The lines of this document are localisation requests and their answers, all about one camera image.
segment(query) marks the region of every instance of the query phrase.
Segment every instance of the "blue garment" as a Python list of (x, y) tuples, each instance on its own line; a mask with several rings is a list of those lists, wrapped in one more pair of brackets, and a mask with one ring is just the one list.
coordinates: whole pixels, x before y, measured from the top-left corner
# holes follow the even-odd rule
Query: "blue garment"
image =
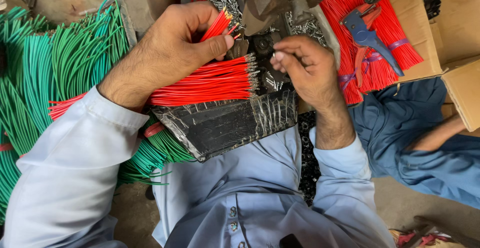
[[(119, 163), (135, 153), (147, 119), (96, 87), (73, 104), (17, 161), (22, 175), (0, 248), (125, 248), (113, 240), (108, 213)], [(165, 247), (277, 246), (291, 233), (304, 248), (395, 247), (376, 214), (358, 137), (342, 149), (314, 150), (323, 174), (312, 208), (298, 191), (300, 147), (293, 127), (205, 164), (169, 164), (173, 172), (161, 180), (170, 184), (155, 187)]]
[(386, 88), (350, 109), (373, 177), (392, 176), (424, 194), (480, 209), (480, 138), (455, 135), (436, 151), (406, 151), (443, 121), (447, 89), (439, 78)]

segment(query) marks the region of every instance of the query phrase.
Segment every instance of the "blue trousers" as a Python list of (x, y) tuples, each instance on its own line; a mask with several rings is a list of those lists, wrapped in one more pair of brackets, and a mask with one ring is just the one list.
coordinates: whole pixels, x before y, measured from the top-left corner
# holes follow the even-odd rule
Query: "blue trousers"
[(436, 151), (406, 151), (442, 122), (447, 89), (439, 77), (364, 96), (350, 109), (372, 177), (392, 176), (411, 189), (480, 209), (480, 137), (455, 135)]

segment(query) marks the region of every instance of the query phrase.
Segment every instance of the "fingernail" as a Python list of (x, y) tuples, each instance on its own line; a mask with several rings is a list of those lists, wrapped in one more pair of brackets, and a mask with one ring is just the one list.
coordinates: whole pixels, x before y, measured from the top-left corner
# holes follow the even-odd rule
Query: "fingernail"
[(277, 51), (275, 52), (274, 57), (275, 57), (275, 60), (281, 61), (283, 60), (283, 57), (285, 57), (285, 53), (283, 53), (282, 51)]
[(235, 43), (235, 41), (233, 40), (233, 37), (231, 37), (230, 35), (225, 35), (224, 38), (225, 38), (226, 48), (230, 49)]

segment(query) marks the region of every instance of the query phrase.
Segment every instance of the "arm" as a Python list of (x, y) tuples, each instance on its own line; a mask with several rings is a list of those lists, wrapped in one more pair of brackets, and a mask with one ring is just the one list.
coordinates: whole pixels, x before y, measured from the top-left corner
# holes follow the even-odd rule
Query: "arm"
[(310, 139), (321, 176), (312, 209), (360, 247), (395, 247), (376, 213), (368, 157), (342, 96), (332, 54), (305, 36), (288, 37), (274, 48), (273, 67), (287, 72), (299, 96), (316, 109)]
[(407, 150), (432, 152), (438, 150), (449, 138), (465, 130), (460, 115), (455, 115), (414, 141)]
[(119, 164), (135, 153), (138, 129), (148, 119), (134, 111), (153, 90), (233, 45), (231, 36), (191, 43), (191, 35), (206, 30), (217, 15), (206, 1), (170, 6), (98, 87), (45, 130), (17, 162), (22, 175), (0, 247), (125, 247), (112, 240), (116, 220), (107, 214)]

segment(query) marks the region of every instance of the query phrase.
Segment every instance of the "purple rubber band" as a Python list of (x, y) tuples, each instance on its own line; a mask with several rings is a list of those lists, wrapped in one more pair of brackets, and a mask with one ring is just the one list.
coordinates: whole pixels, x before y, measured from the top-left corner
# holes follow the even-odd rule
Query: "purple rubber band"
[(401, 46), (401, 45), (407, 44), (408, 42), (409, 42), (409, 40), (408, 40), (407, 38), (398, 40), (398, 41), (396, 41), (396, 42), (394, 42), (394, 43), (391, 43), (391, 44), (388, 46), (388, 50), (393, 51), (395, 48), (398, 48), (398, 47)]
[[(387, 48), (388, 48), (388, 50), (393, 51), (395, 48), (398, 48), (399, 46), (404, 45), (408, 42), (409, 42), (409, 40), (407, 38), (401, 39), (401, 40), (398, 40), (394, 43), (391, 43), (389, 46), (387, 46)], [(383, 57), (378, 52), (373, 52), (371, 54), (371, 57), (365, 58), (362, 61), (362, 63), (367, 64), (367, 68), (365, 68), (365, 73), (367, 73), (371, 62), (379, 61), (381, 59), (383, 59)], [(357, 77), (355, 76), (355, 73), (357, 72), (357, 69), (358, 69), (358, 67), (355, 68), (355, 71), (353, 71), (352, 74), (345, 74), (345, 75), (339, 75), (338, 76), (339, 82), (346, 82), (345, 85), (343, 85), (343, 87), (342, 87), (342, 91), (344, 91), (345, 88), (347, 88), (347, 85), (350, 83), (350, 81), (352, 81), (353, 79), (357, 79)]]
[(357, 78), (355, 76), (355, 73), (357, 73), (357, 70), (358, 70), (358, 67), (355, 68), (355, 71), (353, 71), (352, 74), (345, 74), (345, 75), (339, 75), (338, 76), (338, 80), (340, 82), (346, 82), (345, 85), (343, 85), (343, 87), (342, 87), (342, 91), (344, 91), (347, 88), (347, 86), (349, 85), (350, 81), (352, 81), (352, 79)]

